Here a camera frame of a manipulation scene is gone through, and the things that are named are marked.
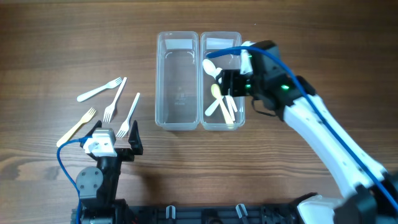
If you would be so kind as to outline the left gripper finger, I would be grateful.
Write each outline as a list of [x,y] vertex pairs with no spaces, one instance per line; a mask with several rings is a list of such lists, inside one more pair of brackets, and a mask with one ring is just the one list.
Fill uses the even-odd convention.
[[144,149],[143,149],[141,138],[139,136],[138,123],[136,120],[134,120],[134,122],[132,124],[128,143],[130,144],[134,155],[138,155],[138,156],[143,155]]
[[82,138],[81,143],[86,143],[86,140],[87,140],[88,138],[91,138],[91,137],[92,137],[92,134],[94,133],[94,131],[95,131],[97,128],[101,128],[101,127],[102,127],[102,121],[98,120],[98,121],[96,122],[96,124],[92,127],[92,129]]

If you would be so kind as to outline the yellow plastic fork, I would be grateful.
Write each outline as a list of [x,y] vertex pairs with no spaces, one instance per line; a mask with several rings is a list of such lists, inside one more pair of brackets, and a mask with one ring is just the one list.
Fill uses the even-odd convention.
[[96,114],[96,110],[94,108],[90,108],[82,117],[81,119],[69,130],[67,131],[58,141],[56,146],[60,147],[62,144],[67,142],[83,125],[88,123]]

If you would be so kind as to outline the thick white plastic fork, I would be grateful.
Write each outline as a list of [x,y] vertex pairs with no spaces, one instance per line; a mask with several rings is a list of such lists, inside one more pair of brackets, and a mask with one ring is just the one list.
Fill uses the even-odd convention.
[[83,93],[83,94],[77,96],[76,100],[77,100],[77,102],[85,101],[85,100],[97,95],[98,93],[100,93],[100,92],[102,92],[104,90],[116,88],[121,83],[122,83],[122,78],[118,77],[118,78],[108,82],[107,84],[101,86],[101,87],[95,88],[94,90],[90,90],[90,91],[88,91],[86,93]]

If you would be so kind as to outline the yellow plastic spoon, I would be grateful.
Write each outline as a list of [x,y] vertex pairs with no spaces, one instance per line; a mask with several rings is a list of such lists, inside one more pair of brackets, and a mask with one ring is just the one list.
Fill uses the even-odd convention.
[[220,88],[218,86],[218,84],[212,84],[211,86],[211,94],[216,98],[216,100],[218,101],[225,123],[226,124],[233,124],[233,120],[230,116],[230,113],[228,112],[228,110],[226,109],[226,106],[223,102],[223,97],[221,95],[221,91]]

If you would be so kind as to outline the thick white plastic spoon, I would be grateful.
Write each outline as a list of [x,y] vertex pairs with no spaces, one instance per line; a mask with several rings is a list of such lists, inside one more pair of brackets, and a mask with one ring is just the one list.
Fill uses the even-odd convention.
[[205,115],[206,115],[206,116],[211,116],[211,115],[214,113],[215,109],[217,109],[218,105],[219,105],[218,100],[215,100],[215,101],[205,110]]

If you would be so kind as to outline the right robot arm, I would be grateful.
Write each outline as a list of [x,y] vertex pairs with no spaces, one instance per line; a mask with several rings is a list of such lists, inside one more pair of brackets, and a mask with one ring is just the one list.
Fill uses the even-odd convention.
[[291,205],[300,223],[397,223],[397,176],[365,153],[329,113],[315,89],[282,69],[242,74],[218,70],[222,95],[264,102],[315,151],[341,199],[308,194]]

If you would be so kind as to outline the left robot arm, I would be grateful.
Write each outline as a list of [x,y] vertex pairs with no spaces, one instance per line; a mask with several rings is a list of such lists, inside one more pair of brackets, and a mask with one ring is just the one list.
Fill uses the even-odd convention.
[[129,147],[115,148],[116,136],[111,128],[103,128],[97,121],[85,135],[80,147],[86,151],[96,166],[86,167],[77,175],[79,204],[72,210],[71,223],[138,223],[139,218],[116,192],[123,162],[134,161],[143,155],[137,121],[129,135]]

